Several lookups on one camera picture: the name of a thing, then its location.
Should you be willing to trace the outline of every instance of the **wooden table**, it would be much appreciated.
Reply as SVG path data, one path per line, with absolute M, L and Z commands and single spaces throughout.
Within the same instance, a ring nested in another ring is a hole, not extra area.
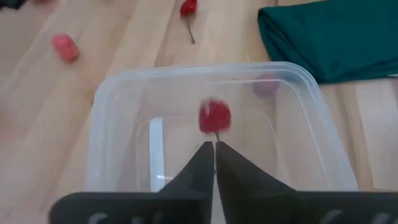
M 192 45 L 182 0 L 59 0 L 0 12 L 0 223 L 45 223 L 59 197 L 82 190 L 98 85 L 123 70 L 269 60 L 257 10 L 304 0 L 199 0 Z M 57 32 L 82 52 L 71 65 Z M 398 83 L 322 86 L 361 190 L 398 189 Z

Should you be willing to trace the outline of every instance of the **red object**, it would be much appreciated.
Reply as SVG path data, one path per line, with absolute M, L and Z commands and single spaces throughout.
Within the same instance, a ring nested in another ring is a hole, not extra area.
M 275 79 L 275 76 L 271 73 L 257 77 L 257 80 L 263 80 L 253 84 L 253 90 L 257 96 L 271 96 L 278 90 L 280 84 L 278 81 L 267 81 L 272 79 Z
M 199 128 L 203 133 L 219 133 L 231 127 L 231 110 L 220 100 L 207 100 L 200 106 Z
M 185 17 L 188 14 L 193 14 L 197 10 L 197 7 L 198 7 L 197 0 L 185 0 L 185 2 L 182 3 L 181 5 L 180 14 L 182 17 Z
M 71 62 L 80 54 L 75 42 L 67 34 L 53 36 L 52 45 L 64 62 Z

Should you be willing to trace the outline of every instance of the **red berry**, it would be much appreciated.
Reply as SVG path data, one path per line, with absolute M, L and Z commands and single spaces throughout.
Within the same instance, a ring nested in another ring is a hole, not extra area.
M 71 62 L 80 54 L 75 42 L 66 34 L 53 36 L 52 45 L 64 62 Z
M 199 110 L 199 128 L 203 133 L 219 133 L 231 127 L 231 110 L 220 100 L 206 100 Z
M 279 88 L 278 81 L 266 81 L 275 79 L 275 76 L 271 73 L 263 74 L 257 77 L 257 80 L 263 80 L 262 82 L 256 82 L 253 84 L 255 94 L 258 96 L 269 96 L 274 94 Z

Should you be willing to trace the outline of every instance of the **green cloth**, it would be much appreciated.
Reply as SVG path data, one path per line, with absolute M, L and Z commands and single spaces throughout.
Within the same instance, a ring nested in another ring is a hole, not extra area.
M 258 23 L 269 56 L 318 83 L 398 73 L 398 0 L 329 0 L 265 7 Z

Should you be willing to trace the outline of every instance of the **clear plastic container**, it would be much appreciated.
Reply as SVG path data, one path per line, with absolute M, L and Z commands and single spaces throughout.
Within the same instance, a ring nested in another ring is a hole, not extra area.
M 254 91 L 265 82 L 276 91 Z M 221 140 L 270 175 L 299 190 L 358 189 L 315 80 L 298 65 L 266 62 L 107 78 L 95 96 L 85 190 L 161 189 L 204 141 L 216 141 L 198 128 L 207 98 L 231 108 L 231 130 Z

